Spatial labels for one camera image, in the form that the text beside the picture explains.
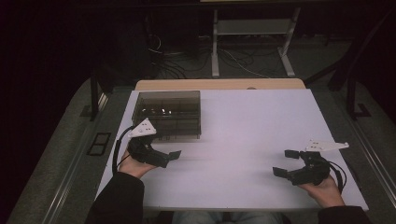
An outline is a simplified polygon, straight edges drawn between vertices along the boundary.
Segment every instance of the person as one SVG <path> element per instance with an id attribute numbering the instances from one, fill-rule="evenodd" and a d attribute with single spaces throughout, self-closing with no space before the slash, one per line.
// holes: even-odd
<path id="1" fill-rule="evenodd" d="M 120 163 L 119 171 L 113 175 L 93 202 L 85 223 L 142 223 L 144 184 L 140 178 L 156 167 L 132 159 L 127 150 L 125 150 L 122 159 L 123 161 Z M 318 212 L 319 224 L 371 223 L 361 207 L 345 205 L 335 181 L 330 175 L 317 186 L 313 184 L 303 184 L 299 187 L 306 190 L 308 195 L 315 199 L 322 207 Z M 209 212 L 202 212 L 199 215 L 211 216 L 217 219 L 222 218 L 219 217 L 219 214 Z M 279 224 L 282 223 L 277 214 L 235 213 L 234 216 L 239 219 L 248 217 L 253 219 L 258 218 L 260 220 L 264 217 L 273 221 L 269 223 L 275 223 L 276 221 Z M 191 213 L 175 213 L 173 223 L 190 224 L 193 223 L 192 221 L 194 220 L 191 218 Z"/>

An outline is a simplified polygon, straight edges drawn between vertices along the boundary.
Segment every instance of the white bracket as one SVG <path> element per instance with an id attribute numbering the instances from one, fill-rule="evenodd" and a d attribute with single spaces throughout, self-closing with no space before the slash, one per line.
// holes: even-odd
<path id="1" fill-rule="evenodd" d="M 128 133 L 129 138 L 140 137 L 157 133 L 149 119 L 144 119 L 139 125 Z"/>
<path id="2" fill-rule="evenodd" d="M 334 143 L 334 142 L 323 142 L 317 140 L 310 140 L 309 145 L 305 148 L 306 151 L 330 151 L 340 148 L 349 147 L 348 143 Z"/>

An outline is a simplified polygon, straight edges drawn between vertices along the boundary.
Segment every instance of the floor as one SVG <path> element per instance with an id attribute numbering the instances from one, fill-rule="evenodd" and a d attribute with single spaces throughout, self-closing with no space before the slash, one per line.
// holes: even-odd
<path id="1" fill-rule="evenodd" d="M 207 37 L 203 36 L 201 42 L 203 45 L 195 58 L 183 52 L 165 52 L 163 60 L 154 62 L 160 68 L 156 78 L 212 78 Z M 314 75 L 340 59 L 349 47 L 347 41 L 331 42 L 328 46 L 324 42 L 322 36 L 293 39 L 288 56 L 297 78 L 306 79 Z M 276 50 L 281 44 L 282 36 L 220 39 L 220 78 L 288 78 Z M 396 164 L 393 162 L 396 158 L 396 150 L 393 149 L 396 146 L 396 127 L 362 85 L 358 85 L 357 103 L 364 104 L 371 117 L 351 120 L 345 111 L 346 89 L 329 91 L 326 86 L 331 75 L 307 88 L 314 93 L 334 140 L 351 145 L 341 152 L 356 175 L 355 180 L 369 206 L 367 215 L 373 223 L 396 223 L 396 204 L 367 159 L 370 155 L 365 152 L 367 147 L 371 148 L 389 176 L 396 176 Z M 85 155 L 85 151 L 96 133 L 112 133 L 107 146 L 111 148 L 123 108 L 134 89 L 128 83 L 116 86 L 112 93 L 102 98 L 98 116 L 90 121 L 89 114 L 84 113 L 91 100 L 89 84 L 87 80 L 67 107 L 11 214 L 10 223 L 25 223 L 26 220 L 30 223 L 83 223 L 102 175 L 97 170 L 104 169 L 109 155 L 107 150 L 104 156 L 90 157 Z M 289 212 L 285 215 L 293 224 L 318 222 L 316 212 Z M 161 223 L 158 219 L 151 221 Z"/>

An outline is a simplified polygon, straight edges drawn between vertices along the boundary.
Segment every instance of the black sleeve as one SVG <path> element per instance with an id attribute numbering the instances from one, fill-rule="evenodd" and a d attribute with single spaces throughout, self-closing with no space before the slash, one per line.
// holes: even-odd
<path id="1" fill-rule="evenodd" d="M 93 203 L 85 223 L 141 223 L 143 182 L 125 173 L 116 173 Z"/>
<path id="2" fill-rule="evenodd" d="M 319 224 L 371 224 L 361 207 L 336 206 L 318 212 Z"/>

